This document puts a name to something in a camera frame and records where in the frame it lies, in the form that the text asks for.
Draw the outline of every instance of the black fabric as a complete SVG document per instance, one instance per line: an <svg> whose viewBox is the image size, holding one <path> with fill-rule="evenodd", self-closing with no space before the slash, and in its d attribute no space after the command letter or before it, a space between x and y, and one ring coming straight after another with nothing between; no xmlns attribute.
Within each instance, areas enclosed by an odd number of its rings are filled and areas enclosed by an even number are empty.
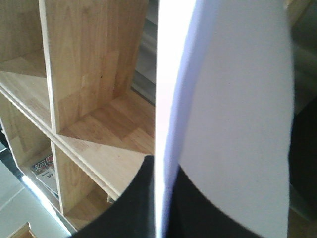
<svg viewBox="0 0 317 238"><path fill-rule="evenodd" d="M154 157L146 156L117 201L73 238L154 237Z"/></svg>
<svg viewBox="0 0 317 238"><path fill-rule="evenodd" d="M290 182L317 212L317 98L294 117Z"/></svg>
<svg viewBox="0 0 317 238"><path fill-rule="evenodd" d="M259 238L212 203L180 168L173 190L168 238Z"/></svg>
<svg viewBox="0 0 317 238"><path fill-rule="evenodd" d="M118 200L73 238L154 238L154 157L147 156ZM167 238L259 238L210 203L180 168Z"/></svg>
<svg viewBox="0 0 317 238"><path fill-rule="evenodd" d="M3 134L2 131L0 131L0 142L2 143L2 145L4 145L8 150L10 150L10 147L8 145L8 142L6 140L5 135Z"/></svg>

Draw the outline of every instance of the magazine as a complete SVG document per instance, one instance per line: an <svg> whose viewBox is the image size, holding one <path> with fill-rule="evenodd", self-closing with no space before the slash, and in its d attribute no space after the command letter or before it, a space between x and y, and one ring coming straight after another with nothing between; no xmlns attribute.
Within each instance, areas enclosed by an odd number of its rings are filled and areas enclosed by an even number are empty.
<svg viewBox="0 0 317 238"><path fill-rule="evenodd" d="M50 155L45 159L37 162L31 167L31 169L36 178L40 182L42 182L44 186L53 193L53 195L58 197L53 156Z"/></svg>

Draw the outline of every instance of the shelf board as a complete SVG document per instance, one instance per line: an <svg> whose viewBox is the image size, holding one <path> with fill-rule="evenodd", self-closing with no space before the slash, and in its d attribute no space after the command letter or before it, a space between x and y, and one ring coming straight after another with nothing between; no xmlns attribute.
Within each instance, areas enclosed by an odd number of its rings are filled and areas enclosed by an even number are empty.
<svg viewBox="0 0 317 238"><path fill-rule="evenodd" d="M43 50L1 62L0 91L46 128L52 127Z"/></svg>
<svg viewBox="0 0 317 238"><path fill-rule="evenodd" d="M0 91L113 199L127 188L143 158L154 153L155 108L132 90L55 134L45 101L46 80L15 73L7 74L19 77L4 78L2 74ZM34 87L29 89L25 78ZM46 95L40 105L27 103L26 97L36 100L39 95Z"/></svg>
<svg viewBox="0 0 317 238"><path fill-rule="evenodd" d="M111 203L107 202L107 194L100 187L96 187L87 197L66 213L65 218L76 230L79 230L91 223L110 206Z"/></svg>

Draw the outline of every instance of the wooden shelf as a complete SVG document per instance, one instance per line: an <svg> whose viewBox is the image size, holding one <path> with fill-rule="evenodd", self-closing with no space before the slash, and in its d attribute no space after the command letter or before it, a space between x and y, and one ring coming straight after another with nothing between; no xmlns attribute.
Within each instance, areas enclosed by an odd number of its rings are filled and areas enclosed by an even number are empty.
<svg viewBox="0 0 317 238"><path fill-rule="evenodd" d="M129 185L143 158L154 153L154 106L133 91L82 117L59 139L82 169L114 199Z"/></svg>
<svg viewBox="0 0 317 238"><path fill-rule="evenodd" d="M111 206L107 202L107 194L99 187L96 187L80 203L65 214L75 229L79 230L101 215Z"/></svg>
<svg viewBox="0 0 317 238"><path fill-rule="evenodd" d="M30 223L25 223L7 238L36 238L30 228Z"/></svg>
<svg viewBox="0 0 317 238"><path fill-rule="evenodd" d="M153 3L148 18L157 24ZM77 229L105 211L107 197L116 200L154 153L154 106L130 89L147 6L0 2L0 121L17 166ZM144 29L143 47L155 55L157 27ZM140 61L140 76L155 81L155 57L141 50ZM51 152L58 200L30 170Z"/></svg>
<svg viewBox="0 0 317 238"><path fill-rule="evenodd" d="M0 91L51 129L44 53L38 50L0 63Z"/></svg>

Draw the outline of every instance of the wooden bookshelf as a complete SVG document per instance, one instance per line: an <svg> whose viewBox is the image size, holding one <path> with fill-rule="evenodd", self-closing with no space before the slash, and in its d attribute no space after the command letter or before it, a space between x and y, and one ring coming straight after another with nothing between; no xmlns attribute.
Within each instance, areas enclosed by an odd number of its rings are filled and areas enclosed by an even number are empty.
<svg viewBox="0 0 317 238"><path fill-rule="evenodd" d="M15 162L76 229L127 188L154 153L155 108L131 90L147 0L0 1L0 119ZM145 35L153 45L150 23ZM30 170L53 154L57 200Z"/></svg>
<svg viewBox="0 0 317 238"><path fill-rule="evenodd" d="M31 230L30 223L25 223L7 238L36 238Z"/></svg>

